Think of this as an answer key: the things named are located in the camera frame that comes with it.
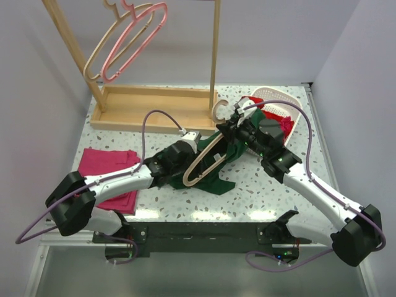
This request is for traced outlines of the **green t shirt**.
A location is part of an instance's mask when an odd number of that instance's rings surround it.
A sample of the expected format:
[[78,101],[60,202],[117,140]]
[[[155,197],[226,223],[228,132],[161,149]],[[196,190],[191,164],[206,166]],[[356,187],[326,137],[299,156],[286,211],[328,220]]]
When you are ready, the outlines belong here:
[[[250,118],[253,125],[255,126],[258,125],[261,119],[264,119],[261,110],[256,110]],[[206,148],[209,143],[211,143],[211,141],[213,141],[219,134],[221,133],[217,131],[209,138],[200,140],[197,146],[198,152],[201,153],[201,151]],[[206,154],[203,160],[199,163],[199,166],[197,166],[198,168],[195,168],[195,170],[200,171],[211,166],[215,162],[213,156],[217,153],[219,153],[221,156],[226,154],[225,160],[221,164],[219,164],[213,171],[211,171],[206,177],[201,179],[197,184],[193,185],[192,187],[215,195],[222,195],[234,189],[236,183],[220,179],[219,173],[226,164],[232,163],[239,159],[246,150],[247,149],[242,147],[241,144],[230,145],[224,139],[219,141],[219,143],[217,143],[214,148],[212,148],[211,151]],[[187,186],[183,184],[183,174],[179,178],[173,179],[169,183],[169,185],[177,190],[187,188]]]

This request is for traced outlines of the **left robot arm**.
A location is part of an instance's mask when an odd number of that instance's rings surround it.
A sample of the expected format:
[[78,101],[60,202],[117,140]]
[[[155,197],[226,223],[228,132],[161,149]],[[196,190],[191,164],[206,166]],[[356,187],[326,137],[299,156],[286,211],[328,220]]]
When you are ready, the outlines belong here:
[[127,192],[162,187],[185,172],[196,156],[197,141],[181,139],[130,168],[86,177],[73,171],[50,194],[45,205],[62,236],[92,230],[121,243],[128,236],[121,215],[97,205]]

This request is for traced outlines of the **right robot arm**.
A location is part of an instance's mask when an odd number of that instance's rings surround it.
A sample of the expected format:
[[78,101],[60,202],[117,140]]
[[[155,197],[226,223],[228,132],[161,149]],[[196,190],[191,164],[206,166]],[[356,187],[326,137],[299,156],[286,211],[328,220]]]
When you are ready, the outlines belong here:
[[262,118],[253,123],[252,115],[235,113],[229,120],[217,120],[216,127],[229,144],[242,144],[261,158],[264,171],[279,183],[296,191],[327,217],[334,231],[326,233],[318,224],[307,225],[295,219],[279,224],[276,237],[283,243],[306,238],[330,247],[344,263],[356,267],[370,253],[386,245],[380,211],[363,207],[323,182],[283,143],[278,122]]

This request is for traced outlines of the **red t shirt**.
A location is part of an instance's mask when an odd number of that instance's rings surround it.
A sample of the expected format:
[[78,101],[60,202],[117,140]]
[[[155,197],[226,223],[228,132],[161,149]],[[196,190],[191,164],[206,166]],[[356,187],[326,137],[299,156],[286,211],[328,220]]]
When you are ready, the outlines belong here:
[[263,100],[262,98],[253,97],[253,96],[243,96],[243,98],[248,98],[249,100],[253,101],[254,103],[259,103],[258,108],[260,108],[260,109],[262,110],[263,114],[264,114],[265,117],[268,118],[268,119],[274,119],[274,120],[276,120],[278,123],[286,123],[287,121],[290,121],[290,120],[291,120],[290,117],[283,117],[283,116],[280,116],[279,114],[266,111],[266,110],[264,109],[264,100]]

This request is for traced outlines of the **wooden hanger rack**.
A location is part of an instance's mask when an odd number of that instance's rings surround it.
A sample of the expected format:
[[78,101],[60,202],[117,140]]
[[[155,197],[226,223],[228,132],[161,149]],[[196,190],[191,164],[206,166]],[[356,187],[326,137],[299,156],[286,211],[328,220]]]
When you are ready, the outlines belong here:
[[[67,19],[57,1],[43,1],[49,16],[83,76],[85,58]],[[144,116],[151,110],[163,110],[176,116],[188,129],[209,135],[215,130],[213,116],[217,91],[215,77],[221,2],[214,2],[210,88],[174,88],[115,85],[113,82],[87,82],[96,106],[90,124],[94,129],[138,131]]]

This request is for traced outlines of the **folded magenta t shirt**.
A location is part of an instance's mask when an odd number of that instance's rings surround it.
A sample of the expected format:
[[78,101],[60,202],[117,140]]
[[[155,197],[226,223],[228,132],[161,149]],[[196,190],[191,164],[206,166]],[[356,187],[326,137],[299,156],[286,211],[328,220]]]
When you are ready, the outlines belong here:
[[[105,151],[85,148],[79,163],[78,171],[82,176],[107,174],[132,167],[140,162],[137,153],[132,150]],[[103,210],[114,210],[122,214],[135,214],[137,191],[127,192],[108,199],[97,207]]]

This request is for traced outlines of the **pink plastic hanger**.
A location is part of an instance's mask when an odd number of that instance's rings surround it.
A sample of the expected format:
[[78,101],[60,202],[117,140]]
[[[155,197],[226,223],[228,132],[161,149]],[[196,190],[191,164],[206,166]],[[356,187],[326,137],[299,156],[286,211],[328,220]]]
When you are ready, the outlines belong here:
[[[111,83],[115,81],[143,52],[143,50],[148,46],[148,44],[153,40],[154,36],[160,31],[160,29],[166,24],[168,18],[168,6],[165,2],[158,2],[155,4],[149,4],[141,12],[138,12],[137,6],[133,3],[128,4],[127,1],[120,1],[122,8],[127,12],[127,18],[130,18],[129,24],[126,26],[124,31],[120,34],[109,54],[107,55],[102,68],[101,68],[101,78],[104,83]],[[128,57],[123,65],[119,67],[114,74],[109,75],[109,68],[120,58],[138,39],[146,29],[150,26],[149,23],[142,27],[141,30],[136,33],[136,35],[129,40],[128,44],[125,44],[125,40],[130,37],[134,28],[146,18],[146,16],[151,16],[153,18],[154,13],[157,11],[162,11],[162,19],[159,24],[153,29],[153,31],[146,37],[146,39],[136,48],[136,50]]]

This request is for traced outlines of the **beige hanger far left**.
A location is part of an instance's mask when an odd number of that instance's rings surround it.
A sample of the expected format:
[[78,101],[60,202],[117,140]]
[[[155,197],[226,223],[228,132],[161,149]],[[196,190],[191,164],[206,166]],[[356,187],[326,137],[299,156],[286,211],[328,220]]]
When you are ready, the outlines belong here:
[[[153,4],[153,3],[145,3],[145,4],[141,4],[138,5],[137,8],[139,9],[138,12],[141,12],[143,9],[145,9],[149,4]],[[106,9],[110,10],[114,17],[115,17],[115,21],[113,22],[113,24],[110,26],[110,28],[106,31],[106,33],[102,36],[101,40],[98,42],[98,44],[96,45],[95,49],[93,50],[93,52],[91,53],[90,57],[88,58],[87,62],[85,63],[84,69],[83,69],[83,77],[87,82],[97,82],[99,79],[103,80],[101,78],[100,72],[101,70],[97,73],[97,74],[92,74],[91,73],[91,68],[92,68],[92,64],[97,60],[98,55],[101,53],[102,49],[105,47],[106,43],[108,42],[108,40],[110,39],[110,37],[113,35],[113,33],[116,31],[116,29],[118,27],[120,27],[120,25],[126,21],[130,22],[130,18],[127,18],[127,12],[125,11],[125,13],[121,14],[118,10],[117,4],[115,2],[111,2],[111,1],[103,1],[103,5]],[[127,40],[125,40],[125,44],[129,43],[129,40],[132,39],[136,33],[138,33],[142,27],[145,27],[145,25],[147,23],[152,24],[153,20],[155,17],[155,13],[153,15],[153,18],[151,18],[151,16],[146,16],[146,18],[144,20],[142,20],[133,30],[133,32],[131,33],[130,37],[127,38]]]

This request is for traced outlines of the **white perforated laundry basket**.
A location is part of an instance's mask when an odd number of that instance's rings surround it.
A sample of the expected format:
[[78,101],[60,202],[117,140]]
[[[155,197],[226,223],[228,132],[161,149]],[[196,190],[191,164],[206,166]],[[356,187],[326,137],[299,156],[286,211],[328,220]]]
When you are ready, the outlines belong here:
[[286,147],[290,142],[292,134],[294,133],[301,117],[300,111],[294,107],[297,106],[298,108],[303,109],[300,100],[294,96],[289,95],[287,92],[283,92],[281,90],[277,90],[275,88],[268,86],[258,87],[250,95],[245,95],[245,96],[262,98],[264,100],[264,109],[266,111],[279,114],[280,116],[283,117],[288,117],[288,116],[291,117],[291,119],[295,122],[295,125],[291,134],[288,136],[286,142],[283,142],[284,146]]

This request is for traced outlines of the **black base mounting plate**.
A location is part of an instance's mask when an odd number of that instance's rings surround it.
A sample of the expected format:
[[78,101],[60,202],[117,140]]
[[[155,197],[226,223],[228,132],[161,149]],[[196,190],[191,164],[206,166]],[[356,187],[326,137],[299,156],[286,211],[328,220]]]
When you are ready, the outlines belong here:
[[151,253],[238,253],[270,252],[274,244],[308,244],[285,227],[255,222],[130,222],[119,239],[138,246],[138,257]]

